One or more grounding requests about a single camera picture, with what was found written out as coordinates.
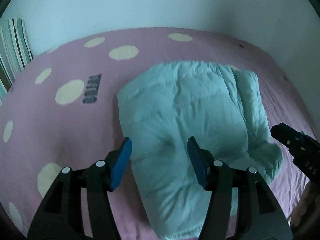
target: metal screw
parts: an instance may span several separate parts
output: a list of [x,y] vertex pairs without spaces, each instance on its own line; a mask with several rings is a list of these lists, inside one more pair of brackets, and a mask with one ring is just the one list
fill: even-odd
[[106,163],[104,161],[97,161],[96,166],[97,167],[103,167]]
[[214,166],[217,166],[217,167],[221,167],[223,165],[223,162],[222,161],[219,161],[219,160],[215,160],[213,162]]
[[250,167],[250,168],[249,168],[249,172],[255,174],[255,173],[257,173],[257,169],[254,168],[254,167]]
[[69,167],[64,167],[64,168],[62,169],[62,173],[63,173],[63,174],[67,174],[69,171],[70,171],[70,168],[69,168]]

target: white wall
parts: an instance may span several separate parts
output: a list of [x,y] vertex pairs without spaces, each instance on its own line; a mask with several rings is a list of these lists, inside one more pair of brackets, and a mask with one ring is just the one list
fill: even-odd
[[320,133],[320,19],[308,0],[12,0],[40,54],[90,34],[138,27],[217,31],[267,51],[287,72]]

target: dark label patch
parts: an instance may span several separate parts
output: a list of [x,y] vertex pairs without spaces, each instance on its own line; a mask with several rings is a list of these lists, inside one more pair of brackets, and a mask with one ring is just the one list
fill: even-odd
[[93,104],[97,102],[98,90],[100,86],[101,74],[90,76],[85,87],[84,99],[82,103]]

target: black robotic claw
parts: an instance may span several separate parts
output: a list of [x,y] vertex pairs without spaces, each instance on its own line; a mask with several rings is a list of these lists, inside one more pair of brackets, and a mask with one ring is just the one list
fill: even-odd
[[199,240],[226,238],[232,187],[238,188],[239,199],[236,233],[229,240],[293,238],[279,203],[255,168],[246,171],[230,168],[201,149],[194,137],[189,138],[187,149],[198,183],[212,191]]
[[89,168],[73,171],[65,167],[44,196],[31,223],[30,240],[89,240],[84,234],[81,214],[81,187],[87,201],[93,239],[120,240],[107,191],[120,183],[128,164],[132,143],[125,138],[120,149]]
[[271,135],[288,148],[293,164],[312,182],[320,184],[320,144],[284,123],[273,126]]

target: bed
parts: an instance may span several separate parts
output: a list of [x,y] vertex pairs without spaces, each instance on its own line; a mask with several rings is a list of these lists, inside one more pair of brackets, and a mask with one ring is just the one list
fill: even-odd
[[[1,13],[9,1],[1,0]],[[310,1],[319,13],[317,0]],[[23,239],[16,227],[26,236],[50,181],[61,167],[85,168],[119,147],[123,139],[116,99],[119,90],[156,64],[180,60],[210,61],[254,71],[269,126],[285,122],[317,139],[307,108],[287,74],[270,55],[249,43],[222,34],[176,28],[120,30],[72,41],[36,56],[1,106],[0,228],[11,230],[7,239]],[[86,103],[84,86],[90,76],[100,74],[104,81],[96,102]],[[68,90],[76,92],[66,98],[57,96],[58,91],[63,95]],[[293,166],[287,150],[279,146],[283,167],[270,188],[289,219],[308,179]],[[109,200],[122,239],[157,239],[130,166]],[[90,235],[85,208],[83,216]],[[229,235],[234,222],[231,220]]]

